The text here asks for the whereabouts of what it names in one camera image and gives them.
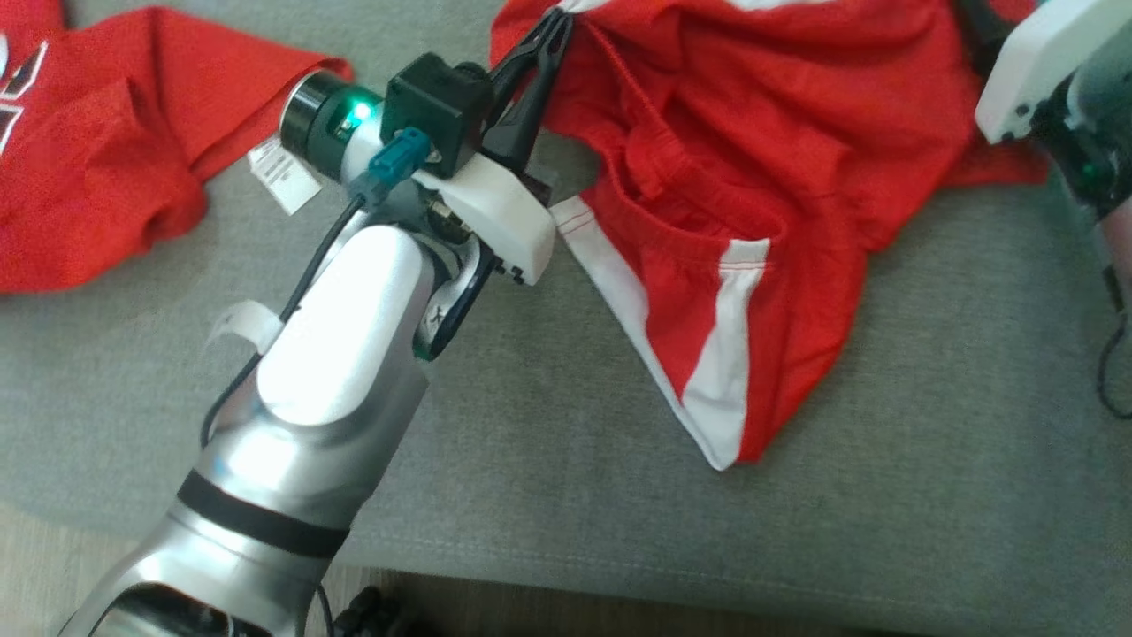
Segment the red basketball jersey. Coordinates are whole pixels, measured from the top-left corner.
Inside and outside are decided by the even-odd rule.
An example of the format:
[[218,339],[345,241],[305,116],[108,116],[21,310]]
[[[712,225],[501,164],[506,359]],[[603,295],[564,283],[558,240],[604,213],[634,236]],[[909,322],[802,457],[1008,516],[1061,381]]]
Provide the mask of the red basketball jersey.
[[0,295],[77,289],[190,233],[295,83],[355,75],[166,5],[70,29],[62,0],[0,0]]

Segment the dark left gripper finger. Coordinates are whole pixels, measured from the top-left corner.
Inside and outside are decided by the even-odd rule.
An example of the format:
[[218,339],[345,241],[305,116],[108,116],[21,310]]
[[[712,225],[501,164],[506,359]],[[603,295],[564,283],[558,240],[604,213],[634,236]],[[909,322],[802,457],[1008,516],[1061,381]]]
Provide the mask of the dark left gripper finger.
[[494,109],[517,102],[523,109],[544,109],[571,43],[573,12],[554,7],[494,64]]
[[517,102],[504,109],[492,106],[486,117],[482,154],[511,173],[524,173],[547,106],[523,109]]

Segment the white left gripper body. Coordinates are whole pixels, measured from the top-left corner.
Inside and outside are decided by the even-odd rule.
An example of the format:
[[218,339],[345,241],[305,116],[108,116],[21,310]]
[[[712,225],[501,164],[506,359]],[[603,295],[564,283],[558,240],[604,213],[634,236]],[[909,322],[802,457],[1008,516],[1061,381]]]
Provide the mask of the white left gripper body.
[[[319,177],[348,187],[391,143],[386,119],[395,124],[408,121],[398,104],[332,70],[316,69],[288,93],[280,113],[280,144]],[[387,201],[365,205],[343,235],[366,226],[400,226],[432,235],[436,242],[482,241],[509,277],[535,285],[555,246],[554,215],[540,197],[481,150],[453,177],[437,177],[436,167],[428,163],[395,187]]]

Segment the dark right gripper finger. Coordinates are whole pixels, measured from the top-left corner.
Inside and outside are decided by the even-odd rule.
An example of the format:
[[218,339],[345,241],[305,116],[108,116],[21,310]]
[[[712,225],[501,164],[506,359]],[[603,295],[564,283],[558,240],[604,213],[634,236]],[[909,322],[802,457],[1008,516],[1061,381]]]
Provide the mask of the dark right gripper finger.
[[990,74],[1014,24],[990,0],[955,0],[955,18],[975,74]]

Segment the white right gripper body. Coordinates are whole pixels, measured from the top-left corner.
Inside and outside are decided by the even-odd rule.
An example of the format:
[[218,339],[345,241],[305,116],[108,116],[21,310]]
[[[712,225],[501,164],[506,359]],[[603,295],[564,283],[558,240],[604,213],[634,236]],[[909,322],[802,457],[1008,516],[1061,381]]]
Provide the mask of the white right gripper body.
[[1030,140],[1106,218],[1132,199],[1132,0],[1043,0],[1000,38],[975,106],[987,143]]

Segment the red shorts with white stripes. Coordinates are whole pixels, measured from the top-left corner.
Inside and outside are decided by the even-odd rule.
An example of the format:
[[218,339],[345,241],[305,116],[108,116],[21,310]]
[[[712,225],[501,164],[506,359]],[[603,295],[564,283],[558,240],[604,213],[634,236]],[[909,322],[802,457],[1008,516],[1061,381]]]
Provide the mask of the red shorts with white stripes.
[[989,145],[951,0],[505,0],[574,21],[543,119],[598,158],[555,224],[707,466],[756,463],[844,350],[872,255]]

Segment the large grey sofa chaise cushion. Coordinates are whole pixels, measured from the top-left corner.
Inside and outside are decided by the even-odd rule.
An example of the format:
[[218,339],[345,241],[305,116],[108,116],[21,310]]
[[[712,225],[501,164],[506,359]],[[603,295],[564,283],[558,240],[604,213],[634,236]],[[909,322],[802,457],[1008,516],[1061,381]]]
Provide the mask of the large grey sofa chaise cushion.
[[[505,0],[62,0],[65,25],[146,5],[348,60],[383,91],[424,52],[490,61]],[[1038,184],[946,187],[872,255],[837,363],[756,463],[717,471],[555,225],[537,286],[496,272],[448,351],[344,567],[936,637],[1132,637],[1132,422],[1097,398],[1117,324],[1092,215]],[[201,453],[255,354],[213,329],[282,311],[348,206],[292,210],[254,161],[203,186],[190,233],[77,289],[0,295],[0,503],[131,541]],[[547,128],[565,203],[598,158]]]

